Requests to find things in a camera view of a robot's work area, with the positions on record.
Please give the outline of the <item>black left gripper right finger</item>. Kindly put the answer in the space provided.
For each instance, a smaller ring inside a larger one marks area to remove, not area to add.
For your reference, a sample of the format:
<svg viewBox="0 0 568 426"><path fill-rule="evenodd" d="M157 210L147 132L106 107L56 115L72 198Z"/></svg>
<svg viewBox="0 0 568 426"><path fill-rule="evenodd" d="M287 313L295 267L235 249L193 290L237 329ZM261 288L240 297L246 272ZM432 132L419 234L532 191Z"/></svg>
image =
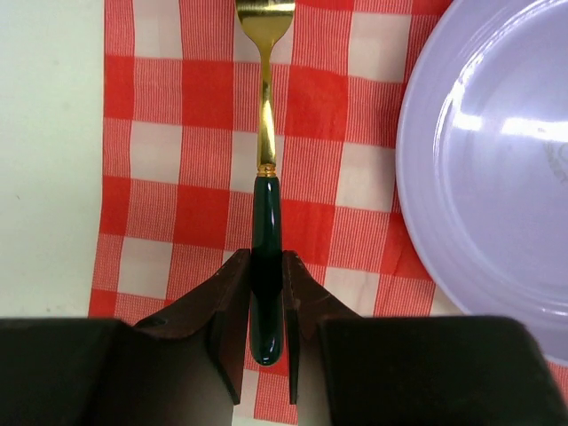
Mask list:
<svg viewBox="0 0 568 426"><path fill-rule="evenodd" d="M301 342L309 342L321 320L359 318L359 315L321 286L300 256L291 250L282 255L282 297L288 347L289 400L297 404Z"/></svg>

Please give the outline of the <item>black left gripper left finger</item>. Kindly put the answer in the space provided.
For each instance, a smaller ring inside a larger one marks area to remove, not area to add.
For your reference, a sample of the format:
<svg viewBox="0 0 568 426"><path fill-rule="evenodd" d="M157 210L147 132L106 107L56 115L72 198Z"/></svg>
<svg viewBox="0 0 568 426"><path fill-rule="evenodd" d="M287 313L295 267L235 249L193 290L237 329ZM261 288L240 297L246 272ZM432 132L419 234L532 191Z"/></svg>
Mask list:
<svg viewBox="0 0 568 426"><path fill-rule="evenodd" d="M207 280L134 325L156 338L180 341L205 328L209 359L235 405L241 402L250 299L250 250L241 248Z"/></svg>

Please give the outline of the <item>red white checkered cloth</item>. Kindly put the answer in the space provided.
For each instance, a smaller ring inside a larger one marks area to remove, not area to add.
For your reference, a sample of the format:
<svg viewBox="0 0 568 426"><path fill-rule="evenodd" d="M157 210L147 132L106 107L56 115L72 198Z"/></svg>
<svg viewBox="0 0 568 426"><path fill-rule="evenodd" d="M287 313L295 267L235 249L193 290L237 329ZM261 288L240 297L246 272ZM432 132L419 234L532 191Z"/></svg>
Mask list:
<svg viewBox="0 0 568 426"><path fill-rule="evenodd" d="M398 115L445 1L300 1L272 52L283 244L362 316L455 315L407 234ZM251 242L259 55L231 1L107 1L89 314L136 323Z"/></svg>

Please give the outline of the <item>lilac plastic plate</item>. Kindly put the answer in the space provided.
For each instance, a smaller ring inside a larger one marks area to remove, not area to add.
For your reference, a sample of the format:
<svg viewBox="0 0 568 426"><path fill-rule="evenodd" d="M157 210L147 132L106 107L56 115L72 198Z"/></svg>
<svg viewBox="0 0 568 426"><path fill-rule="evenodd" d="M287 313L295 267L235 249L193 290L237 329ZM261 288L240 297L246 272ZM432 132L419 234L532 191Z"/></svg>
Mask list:
<svg viewBox="0 0 568 426"><path fill-rule="evenodd" d="M567 362L567 4L454 1L398 123L414 248L463 312L524 323Z"/></svg>

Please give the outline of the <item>gold fork dark green handle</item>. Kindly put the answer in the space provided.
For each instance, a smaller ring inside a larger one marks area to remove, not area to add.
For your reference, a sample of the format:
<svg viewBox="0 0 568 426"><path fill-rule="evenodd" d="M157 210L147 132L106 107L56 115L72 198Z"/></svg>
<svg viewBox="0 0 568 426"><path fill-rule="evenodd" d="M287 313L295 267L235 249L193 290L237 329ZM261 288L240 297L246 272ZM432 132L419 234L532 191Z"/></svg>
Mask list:
<svg viewBox="0 0 568 426"><path fill-rule="evenodd" d="M280 181L277 176L271 55L293 21L294 1L237 1L244 34L260 57L256 179L251 245L250 349L261 366L275 364L283 351L282 231Z"/></svg>

